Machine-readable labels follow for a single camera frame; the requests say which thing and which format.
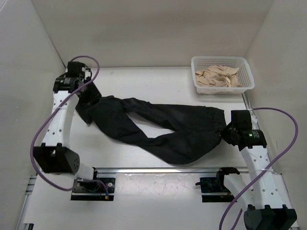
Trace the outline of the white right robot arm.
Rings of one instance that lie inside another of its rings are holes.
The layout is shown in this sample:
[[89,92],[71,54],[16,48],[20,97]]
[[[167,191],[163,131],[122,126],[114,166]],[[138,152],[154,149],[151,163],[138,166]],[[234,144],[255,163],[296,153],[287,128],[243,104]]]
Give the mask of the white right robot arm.
[[250,184],[238,172],[216,178],[220,191],[229,190],[241,205],[248,230],[288,230],[297,220],[296,211],[288,208],[275,182],[269,165],[267,142],[261,130],[251,125],[229,123],[221,133],[228,144],[238,146],[248,167]]

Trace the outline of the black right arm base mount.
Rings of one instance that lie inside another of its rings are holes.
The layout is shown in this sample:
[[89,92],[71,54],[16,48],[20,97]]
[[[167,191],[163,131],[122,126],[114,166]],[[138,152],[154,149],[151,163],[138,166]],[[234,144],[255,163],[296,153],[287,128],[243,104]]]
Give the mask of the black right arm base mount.
[[200,177],[195,183],[201,188],[201,198],[203,203],[230,203],[234,196],[224,185],[224,177],[230,174],[238,174],[237,168],[223,167],[216,173],[215,177]]

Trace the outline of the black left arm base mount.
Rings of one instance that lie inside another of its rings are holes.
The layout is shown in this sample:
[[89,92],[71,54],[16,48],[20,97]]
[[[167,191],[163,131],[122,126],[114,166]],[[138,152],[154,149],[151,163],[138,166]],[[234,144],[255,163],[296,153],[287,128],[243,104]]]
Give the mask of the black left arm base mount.
[[111,175],[98,174],[97,180],[101,181],[107,188],[100,182],[85,182],[81,180],[74,181],[73,189],[71,192],[72,201],[113,201],[116,177]]

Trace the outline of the black trousers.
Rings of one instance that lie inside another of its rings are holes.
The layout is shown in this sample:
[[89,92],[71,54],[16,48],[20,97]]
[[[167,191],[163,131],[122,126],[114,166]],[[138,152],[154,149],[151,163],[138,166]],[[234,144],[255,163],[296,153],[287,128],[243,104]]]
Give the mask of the black trousers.
[[76,111],[114,141],[137,146],[174,165],[192,163],[212,151],[226,127],[219,108],[153,104],[136,98],[80,101]]

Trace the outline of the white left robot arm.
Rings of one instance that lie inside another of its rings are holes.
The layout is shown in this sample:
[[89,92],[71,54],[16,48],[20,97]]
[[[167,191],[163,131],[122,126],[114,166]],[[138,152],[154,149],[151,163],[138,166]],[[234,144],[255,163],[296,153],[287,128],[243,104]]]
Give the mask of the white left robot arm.
[[56,78],[52,91],[52,113],[35,137],[43,129],[46,134],[39,146],[35,144],[35,139],[31,143],[32,166],[44,180],[47,180],[47,173],[81,179],[85,188],[95,192],[100,188],[101,181],[94,176],[94,168],[82,163],[80,156],[70,149],[70,131],[76,109],[84,99],[98,98],[99,92],[91,77],[74,77],[71,74]]

